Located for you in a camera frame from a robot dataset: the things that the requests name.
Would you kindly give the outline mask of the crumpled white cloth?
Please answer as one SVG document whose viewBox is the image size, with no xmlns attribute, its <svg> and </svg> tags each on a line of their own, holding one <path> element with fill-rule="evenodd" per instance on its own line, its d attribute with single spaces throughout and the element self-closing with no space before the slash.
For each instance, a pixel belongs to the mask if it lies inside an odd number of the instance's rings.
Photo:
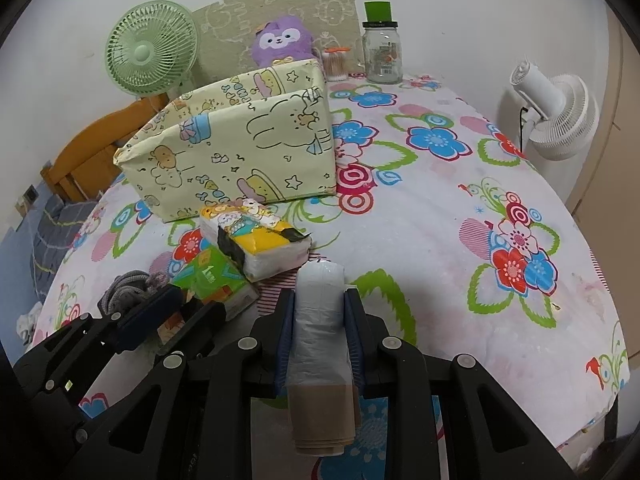
<svg viewBox="0 0 640 480">
<path fill-rule="evenodd" d="M 34 339 L 38 318 L 42 311 L 42 303 L 37 301 L 26 313 L 21 314 L 16 321 L 16 333 L 24 347 L 29 346 Z"/>
</svg>

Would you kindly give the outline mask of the floral tablecloth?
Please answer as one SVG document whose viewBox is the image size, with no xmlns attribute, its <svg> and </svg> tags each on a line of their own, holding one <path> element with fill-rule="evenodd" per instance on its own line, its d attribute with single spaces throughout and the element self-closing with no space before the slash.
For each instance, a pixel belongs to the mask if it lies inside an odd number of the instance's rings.
<svg viewBox="0 0 640 480">
<path fill-rule="evenodd" d="M 334 261 L 391 335 L 475 356 L 575 469 L 630 377 L 608 285 L 562 200 L 518 148 L 428 77 L 328 90 L 336 191 L 271 203 Z M 63 258 L 43 339 L 97 314 L 128 271 L 176 276 L 207 247 L 198 216 L 165 222 L 118 177 Z"/>
</svg>

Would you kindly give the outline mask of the cotton swab container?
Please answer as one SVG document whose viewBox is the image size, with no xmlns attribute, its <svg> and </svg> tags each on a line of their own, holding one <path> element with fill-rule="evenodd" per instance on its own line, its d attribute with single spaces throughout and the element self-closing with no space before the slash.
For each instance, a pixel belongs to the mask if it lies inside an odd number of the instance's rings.
<svg viewBox="0 0 640 480">
<path fill-rule="evenodd" d="M 348 78 L 349 51 L 349 47 L 332 47 L 322 51 L 321 58 L 327 81 L 342 81 Z"/>
</svg>

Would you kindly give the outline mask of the purple plush toy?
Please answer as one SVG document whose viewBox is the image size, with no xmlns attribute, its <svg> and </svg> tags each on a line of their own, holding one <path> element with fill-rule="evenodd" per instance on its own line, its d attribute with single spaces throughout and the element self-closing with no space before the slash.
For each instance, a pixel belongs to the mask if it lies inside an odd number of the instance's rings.
<svg viewBox="0 0 640 480">
<path fill-rule="evenodd" d="M 295 15 L 283 15 L 266 23 L 256 32 L 252 44 L 252 59 L 258 67 L 315 57 L 314 37 Z"/>
</svg>

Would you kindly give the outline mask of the cartoon cardboard sheet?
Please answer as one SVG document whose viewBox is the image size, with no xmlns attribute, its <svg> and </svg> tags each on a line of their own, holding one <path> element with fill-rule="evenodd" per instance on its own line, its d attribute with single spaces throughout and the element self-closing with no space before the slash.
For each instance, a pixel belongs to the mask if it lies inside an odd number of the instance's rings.
<svg viewBox="0 0 640 480">
<path fill-rule="evenodd" d="M 221 0 L 192 12 L 198 58 L 191 77 L 197 86 L 254 70 L 252 44 L 265 24 L 295 16 L 311 32 L 314 50 L 347 48 L 351 73 L 364 69 L 356 0 Z"/>
</svg>

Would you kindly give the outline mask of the yellow cartoon storage box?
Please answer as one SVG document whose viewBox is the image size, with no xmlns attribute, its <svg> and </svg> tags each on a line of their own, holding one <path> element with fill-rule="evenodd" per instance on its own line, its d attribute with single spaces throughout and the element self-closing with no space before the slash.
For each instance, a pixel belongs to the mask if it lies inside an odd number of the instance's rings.
<svg viewBox="0 0 640 480">
<path fill-rule="evenodd" d="M 317 60 L 252 70 L 174 99 L 114 155 L 165 222 L 206 206 L 336 191 L 332 117 Z"/>
</svg>

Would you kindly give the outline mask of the glass jar green lid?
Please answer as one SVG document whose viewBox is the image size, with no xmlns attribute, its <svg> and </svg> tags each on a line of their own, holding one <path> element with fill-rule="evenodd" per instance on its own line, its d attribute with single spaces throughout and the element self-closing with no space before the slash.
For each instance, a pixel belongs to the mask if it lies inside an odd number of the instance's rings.
<svg viewBox="0 0 640 480">
<path fill-rule="evenodd" d="M 398 23 L 388 1 L 366 1 L 362 22 L 364 70 L 368 81 L 399 84 L 402 79 L 401 41 Z"/>
</svg>

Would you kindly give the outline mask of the yellow cartoon tissue pack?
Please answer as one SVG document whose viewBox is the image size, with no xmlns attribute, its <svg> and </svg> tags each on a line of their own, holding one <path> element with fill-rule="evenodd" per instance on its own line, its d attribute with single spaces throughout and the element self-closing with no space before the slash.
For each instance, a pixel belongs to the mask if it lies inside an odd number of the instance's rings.
<svg viewBox="0 0 640 480">
<path fill-rule="evenodd" d="M 205 206 L 198 223 L 203 237 L 252 283 L 299 268 L 311 251 L 309 234 L 251 198 Z"/>
</svg>

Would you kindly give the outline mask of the green tissue pack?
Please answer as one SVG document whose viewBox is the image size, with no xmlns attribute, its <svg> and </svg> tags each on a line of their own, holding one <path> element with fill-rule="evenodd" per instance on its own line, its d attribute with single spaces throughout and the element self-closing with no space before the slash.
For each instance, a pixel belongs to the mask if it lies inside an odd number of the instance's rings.
<svg viewBox="0 0 640 480">
<path fill-rule="evenodd" d="M 208 246 L 171 280 L 202 304 L 222 304 L 229 322 L 254 304 L 259 294 L 216 246 Z"/>
</svg>

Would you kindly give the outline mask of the wooden bed headboard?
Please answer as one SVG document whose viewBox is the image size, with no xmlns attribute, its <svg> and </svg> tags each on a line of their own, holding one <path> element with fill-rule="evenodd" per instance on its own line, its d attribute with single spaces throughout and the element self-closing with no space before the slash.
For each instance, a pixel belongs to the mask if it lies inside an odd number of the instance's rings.
<svg viewBox="0 0 640 480">
<path fill-rule="evenodd" d="M 67 143 L 54 162 L 42 167 L 43 181 L 66 202 L 96 200 L 120 173 L 113 164 L 117 149 L 167 103 L 165 93 L 148 96 L 88 125 Z"/>
</svg>

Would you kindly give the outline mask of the white floor fan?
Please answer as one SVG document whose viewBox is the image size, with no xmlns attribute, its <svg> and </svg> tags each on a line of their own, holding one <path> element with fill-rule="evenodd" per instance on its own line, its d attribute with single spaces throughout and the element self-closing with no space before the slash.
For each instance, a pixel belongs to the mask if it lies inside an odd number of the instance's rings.
<svg viewBox="0 0 640 480">
<path fill-rule="evenodd" d="M 600 108 L 582 78 L 574 74 L 549 78 L 534 63 L 521 61 L 510 83 L 526 103 L 520 125 L 522 148 L 530 144 L 542 158 L 559 162 L 592 141 Z"/>
</svg>

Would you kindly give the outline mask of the green desk fan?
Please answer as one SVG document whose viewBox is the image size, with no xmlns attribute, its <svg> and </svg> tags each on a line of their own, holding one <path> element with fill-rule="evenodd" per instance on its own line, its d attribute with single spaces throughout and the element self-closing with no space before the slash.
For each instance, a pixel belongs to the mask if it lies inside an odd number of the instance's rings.
<svg viewBox="0 0 640 480">
<path fill-rule="evenodd" d="M 190 76 L 198 57 L 192 13 L 170 0 L 151 0 L 128 10 L 108 34 L 107 75 L 133 96 L 157 96 Z"/>
</svg>

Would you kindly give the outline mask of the grey plaid pillow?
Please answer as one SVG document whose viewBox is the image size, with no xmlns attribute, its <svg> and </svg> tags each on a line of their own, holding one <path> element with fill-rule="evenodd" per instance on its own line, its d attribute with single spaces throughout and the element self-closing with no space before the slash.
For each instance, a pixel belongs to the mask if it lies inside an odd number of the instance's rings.
<svg viewBox="0 0 640 480">
<path fill-rule="evenodd" d="M 45 289 L 54 279 L 95 206 L 95 200 L 69 203 L 58 195 L 47 200 L 32 242 L 32 275 L 38 289 Z"/>
</svg>

